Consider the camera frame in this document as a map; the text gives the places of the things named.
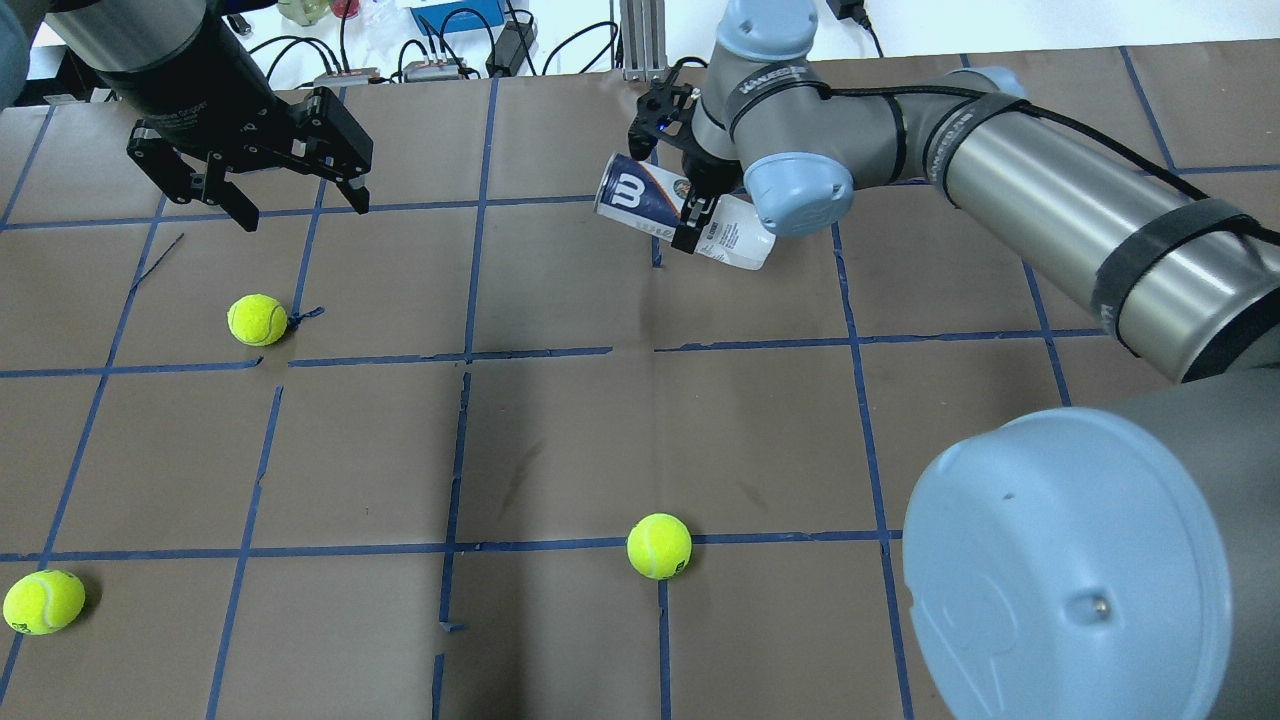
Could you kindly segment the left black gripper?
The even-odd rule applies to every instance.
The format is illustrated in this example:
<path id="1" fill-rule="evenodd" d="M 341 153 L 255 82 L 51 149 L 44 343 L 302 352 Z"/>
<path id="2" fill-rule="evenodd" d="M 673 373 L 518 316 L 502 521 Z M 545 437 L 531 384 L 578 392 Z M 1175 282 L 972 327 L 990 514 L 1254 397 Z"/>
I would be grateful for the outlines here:
<path id="1" fill-rule="evenodd" d="M 312 87 L 294 102 L 276 95 L 220 20 L 202 20 L 159 61 L 111 72 L 110 86 L 141 115 L 145 137 L 132 138 L 127 155 L 172 202 L 220 208 L 255 232 L 259 209 L 227 172 L 282 167 L 321 177 L 355 213 L 370 213 L 367 131 L 330 87 Z M 207 160 L 206 168 L 196 170 L 188 158 Z"/>

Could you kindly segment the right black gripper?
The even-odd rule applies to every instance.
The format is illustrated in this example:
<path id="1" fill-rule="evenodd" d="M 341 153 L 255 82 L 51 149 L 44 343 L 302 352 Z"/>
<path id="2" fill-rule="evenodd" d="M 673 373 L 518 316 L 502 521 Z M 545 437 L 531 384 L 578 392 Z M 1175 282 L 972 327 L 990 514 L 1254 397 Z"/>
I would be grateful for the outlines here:
<path id="1" fill-rule="evenodd" d="M 714 217 L 719 196 L 739 192 L 744 187 L 742 165 L 737 159 L 724 159 L 713 152 L 690 150 L 685 152 L 685 177 L 691 193 L 684 200 L 672 236 L 672 249 L 695 254 L 704 228 Z"/>

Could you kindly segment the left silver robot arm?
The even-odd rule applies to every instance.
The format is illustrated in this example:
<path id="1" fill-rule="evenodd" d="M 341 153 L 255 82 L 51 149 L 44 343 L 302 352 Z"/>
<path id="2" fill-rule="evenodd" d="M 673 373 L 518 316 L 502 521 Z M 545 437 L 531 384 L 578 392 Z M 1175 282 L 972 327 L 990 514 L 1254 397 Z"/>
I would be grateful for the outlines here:
<path id="1" fill-rule="evenodd" d="M 252 232 L 260 210 L 232 177 L 283 168 L 369 211 L 372 138 L 332 88 L 278 96 L 218 3 L 5 1 L 3 58 L 27 68 L 41 24 L 140 114 L 127 155 L 172 202 L 219 208 Z"/>

